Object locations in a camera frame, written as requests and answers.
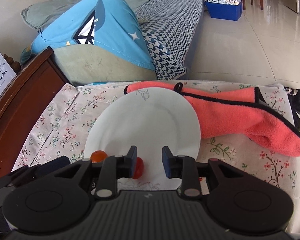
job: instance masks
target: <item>white plate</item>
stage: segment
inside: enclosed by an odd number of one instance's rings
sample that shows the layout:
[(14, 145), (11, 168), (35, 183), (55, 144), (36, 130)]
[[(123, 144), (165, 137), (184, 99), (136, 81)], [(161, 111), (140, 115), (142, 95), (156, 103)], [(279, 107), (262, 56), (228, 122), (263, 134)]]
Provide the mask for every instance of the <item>white plate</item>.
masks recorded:
[(198, 117), (180, 94), (164, 88), (145, 88), (128, 93), (112, 103), (96, 120), (84, 149), (90, 158), (96, 150), (108, 156), (126, 155), (137, 146), (144, 162), (140, 179), (118, 180), (118, 189), (173, 190), (180, 179), (168, 179), (162, 164), (162, 147), (173, 155), (197, 158), (200, 147)]

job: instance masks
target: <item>wooden headboard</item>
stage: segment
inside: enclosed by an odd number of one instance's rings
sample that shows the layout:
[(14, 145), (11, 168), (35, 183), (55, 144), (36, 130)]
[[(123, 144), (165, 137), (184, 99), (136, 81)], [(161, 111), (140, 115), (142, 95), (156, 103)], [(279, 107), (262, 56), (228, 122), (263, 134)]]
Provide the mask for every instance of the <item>wooden headboard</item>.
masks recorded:
[(51, 61), (49, 47), (0, 97), (0, 177), (11, 172), (28, 134), (55, 94), (68, 83)]

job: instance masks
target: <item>white star print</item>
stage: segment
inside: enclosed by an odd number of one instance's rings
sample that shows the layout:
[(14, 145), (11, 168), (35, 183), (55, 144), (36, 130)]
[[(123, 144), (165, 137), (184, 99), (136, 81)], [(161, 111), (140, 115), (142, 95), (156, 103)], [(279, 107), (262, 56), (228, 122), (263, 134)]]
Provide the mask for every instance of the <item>white star print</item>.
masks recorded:
[(137, 35), (137, 30), (136, 30), (136, 32), (135, 33), (129, 33), (130, 35), (131, 35), (131, 37), (132, 37), (132, 40), (134, 41), (135, 39), (140, 39), (139, 37), (138, 37), (138, 35)]

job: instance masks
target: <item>blue cloth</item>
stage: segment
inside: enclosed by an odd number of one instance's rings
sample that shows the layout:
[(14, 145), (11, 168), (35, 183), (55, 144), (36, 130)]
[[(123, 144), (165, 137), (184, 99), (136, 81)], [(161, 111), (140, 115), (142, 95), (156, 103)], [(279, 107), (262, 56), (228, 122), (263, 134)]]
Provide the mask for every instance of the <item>blue cloth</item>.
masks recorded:
[(139, 23), (124, 0), (82, 0), (49, 25), (21, 54), (24, 64), (48, 46), (97, 45), (135, 65), (155, 70)]

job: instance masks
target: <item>tiled floor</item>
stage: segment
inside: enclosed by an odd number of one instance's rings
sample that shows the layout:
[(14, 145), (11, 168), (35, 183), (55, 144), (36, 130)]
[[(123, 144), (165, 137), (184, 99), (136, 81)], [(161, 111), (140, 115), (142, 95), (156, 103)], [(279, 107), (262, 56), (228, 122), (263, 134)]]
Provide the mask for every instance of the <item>tiled floor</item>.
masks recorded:
[[(300, 15), (279, 0), (258, 0), (237, 21), (204, 14), (189, 79), (242, 82), (256, 85), (281, 83), (300, 88)], [(290, 230), (300, 232), (300, 157), (295, 212)]]

